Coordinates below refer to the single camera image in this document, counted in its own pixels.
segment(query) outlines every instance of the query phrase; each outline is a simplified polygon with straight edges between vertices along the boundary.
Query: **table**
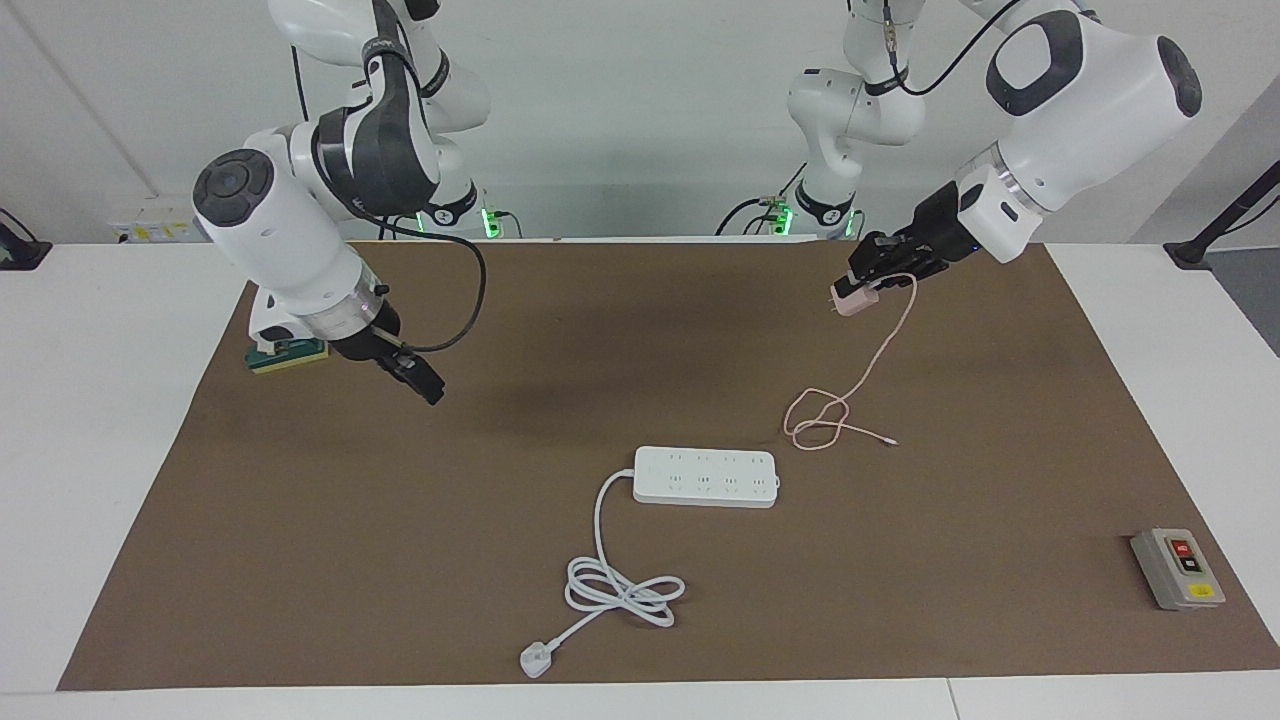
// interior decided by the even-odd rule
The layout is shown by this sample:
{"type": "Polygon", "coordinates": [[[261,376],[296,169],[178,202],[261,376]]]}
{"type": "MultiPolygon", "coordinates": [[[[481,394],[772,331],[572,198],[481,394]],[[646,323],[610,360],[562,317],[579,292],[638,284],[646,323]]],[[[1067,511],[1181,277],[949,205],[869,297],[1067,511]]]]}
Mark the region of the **table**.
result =
{"type": "MultiPolygon", "coordinates": [[[[1156,246],[1052,246],[1130,393],[1280,637],[1280,360],[1156,246]]],[[[1271,717],[1280,671],[1094,678],[52,693],[243,278],[211,246],[59,246],[0,277],[0,719],[1271,717]]]]}

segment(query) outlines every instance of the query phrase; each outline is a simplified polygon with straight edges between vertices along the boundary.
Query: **power outlet socket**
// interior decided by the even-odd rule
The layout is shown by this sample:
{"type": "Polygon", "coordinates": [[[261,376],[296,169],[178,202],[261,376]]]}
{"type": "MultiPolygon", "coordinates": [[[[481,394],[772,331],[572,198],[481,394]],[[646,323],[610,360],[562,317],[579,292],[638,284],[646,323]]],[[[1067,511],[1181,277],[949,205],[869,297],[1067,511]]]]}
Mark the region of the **power outlet socket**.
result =
{"type": "Polygon", "coordinates": [[[636,451],[632,495],[639,502],[705,507],[773,507],[773,456],[748,450],[652,447],[636,451]]]}

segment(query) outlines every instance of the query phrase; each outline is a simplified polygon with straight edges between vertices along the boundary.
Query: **sponge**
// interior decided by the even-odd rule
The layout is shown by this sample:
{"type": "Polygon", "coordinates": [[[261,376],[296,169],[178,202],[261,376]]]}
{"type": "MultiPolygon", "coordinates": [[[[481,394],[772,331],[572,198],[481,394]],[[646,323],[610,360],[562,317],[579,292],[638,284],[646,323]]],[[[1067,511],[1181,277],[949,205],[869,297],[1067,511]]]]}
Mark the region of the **sponge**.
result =
{"type": "Polygon", "coordinates": [[[244,352],[244,365],[255,375],[261,375],[264,373],[274,373],[275,370],[297,368],[298,365],[306,365],[307,363],[315,363],[325,357],[329,357],[329,343],[325,341],[293,340],[289,342],[278,342],[275,345],[275,355],[260,351],[256,345],[250,347],[244,352]]]}

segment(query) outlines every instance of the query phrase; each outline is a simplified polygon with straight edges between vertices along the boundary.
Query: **pink charger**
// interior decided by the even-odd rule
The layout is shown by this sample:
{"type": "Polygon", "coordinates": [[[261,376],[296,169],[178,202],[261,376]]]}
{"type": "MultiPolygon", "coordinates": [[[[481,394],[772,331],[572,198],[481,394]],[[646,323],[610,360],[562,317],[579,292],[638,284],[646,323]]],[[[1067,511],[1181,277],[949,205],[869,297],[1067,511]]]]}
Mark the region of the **pink charger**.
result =
{"type": "Polygon", "coordinates": [[[852,318],[879,302],[879,291],[873,290],[870,286],[863,286],[849,297],[841,297],[836,292],[836,286],[831,286],[831,299],[836,304],[836,313],[840,313],[845,318],[852,318]]]}

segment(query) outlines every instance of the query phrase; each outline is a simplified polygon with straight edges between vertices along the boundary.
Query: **power plug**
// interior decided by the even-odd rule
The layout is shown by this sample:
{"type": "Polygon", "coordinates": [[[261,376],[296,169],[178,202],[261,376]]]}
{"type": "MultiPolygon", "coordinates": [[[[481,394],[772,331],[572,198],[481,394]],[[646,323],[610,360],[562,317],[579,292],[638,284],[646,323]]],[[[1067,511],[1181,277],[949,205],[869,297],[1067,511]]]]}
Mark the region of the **power plug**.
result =
{"type": "Polygon", "coordinates": [[[536,642],[520,653],[520,669],[529,675],[530,680],[543,676],[543,673],[552,666],[552,650],[547,643],[536,642]]]}

